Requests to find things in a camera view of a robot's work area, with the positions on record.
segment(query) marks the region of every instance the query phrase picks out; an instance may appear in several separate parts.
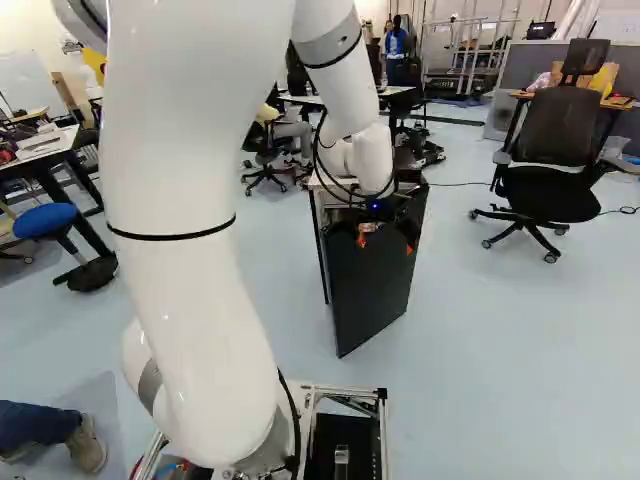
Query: gray ring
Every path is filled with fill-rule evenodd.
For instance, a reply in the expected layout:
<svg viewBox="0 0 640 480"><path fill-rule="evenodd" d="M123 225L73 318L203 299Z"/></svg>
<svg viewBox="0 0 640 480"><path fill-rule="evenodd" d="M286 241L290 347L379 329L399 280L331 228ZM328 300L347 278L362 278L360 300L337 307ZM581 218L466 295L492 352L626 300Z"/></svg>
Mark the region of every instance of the gray ring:
<svg viewBox="0 0 640 480"><path fill-rule="evenodd" d="M153 416L153 402L162 386L162 373L158 364L152 358L147 362L138 380L138 398L150 415Z"/></svg>

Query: jeans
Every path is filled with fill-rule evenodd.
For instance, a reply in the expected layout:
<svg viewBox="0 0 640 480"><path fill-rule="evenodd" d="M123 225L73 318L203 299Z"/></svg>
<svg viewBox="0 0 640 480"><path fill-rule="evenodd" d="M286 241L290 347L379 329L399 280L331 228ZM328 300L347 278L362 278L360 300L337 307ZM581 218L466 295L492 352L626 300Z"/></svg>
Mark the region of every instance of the jeans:
<svg viewBox="0 0 640 480"><path fill-rule="evenodd" d="M387 85L397 85L396 79L396 67L400 65L404 60L402 58L388 58L387 59Z"/></svg>
<svg viewBox="0 0 640 480"><path fill-rule="evenodd" d="M0 452L27 443L64 443L82 423L80 412L0 400Z"/></svg>
<svg viewBox="0 0 640 480"><path fill-rule="evenodd" d="M311 133L311 125L307 122L276 123L273 126L273 138L300 138L300 151L304 159L310 159L312 155Z"/></svg>

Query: blue stool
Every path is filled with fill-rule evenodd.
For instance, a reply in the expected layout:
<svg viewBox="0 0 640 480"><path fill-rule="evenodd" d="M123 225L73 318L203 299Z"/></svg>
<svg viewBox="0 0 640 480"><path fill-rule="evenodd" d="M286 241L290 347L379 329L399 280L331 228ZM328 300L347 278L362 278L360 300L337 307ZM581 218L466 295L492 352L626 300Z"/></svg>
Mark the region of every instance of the blue stool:
<svg viewBox="0 0 640 480"><path fill-rule="evenodd" d="M66 281L70 290L90 292L103 287L113 279L115 267L111 264L117 265L117 262L115 257L103 263L87 262L67 237L77 215L79 212L76 207L68 203L39 205L16 219L13 224L13 234L24 240L56 240L78 261L80 267L55 278L53 284L60 285Z"/></svg>

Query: chair wheel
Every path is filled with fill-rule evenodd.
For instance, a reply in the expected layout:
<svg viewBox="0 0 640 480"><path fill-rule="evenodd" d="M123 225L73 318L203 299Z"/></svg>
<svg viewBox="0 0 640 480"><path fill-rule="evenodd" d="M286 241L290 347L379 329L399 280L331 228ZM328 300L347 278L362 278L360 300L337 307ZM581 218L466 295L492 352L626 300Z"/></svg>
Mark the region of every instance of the chair wheel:
<svg viewBox="0 0 640 480"><path fill-rule="evenodd" d="M553 253L549 252L544 256L544 261L547 263L556 263L558 261L558 257L556 257Z"/></svg>

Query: shoe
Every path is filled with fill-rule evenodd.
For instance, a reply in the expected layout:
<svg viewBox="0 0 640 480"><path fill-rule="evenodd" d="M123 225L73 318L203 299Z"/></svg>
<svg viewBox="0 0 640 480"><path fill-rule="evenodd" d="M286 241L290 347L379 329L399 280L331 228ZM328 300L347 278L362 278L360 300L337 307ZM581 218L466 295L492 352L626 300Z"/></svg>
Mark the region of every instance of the shoe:
<svg viewBox="0 0 640 480"><path fill-rule="evenodd" d="M82 423L65 442L71 460L85 473L99 472L107 461L107 446L96 437L93 417L82 414Z"/></svg>

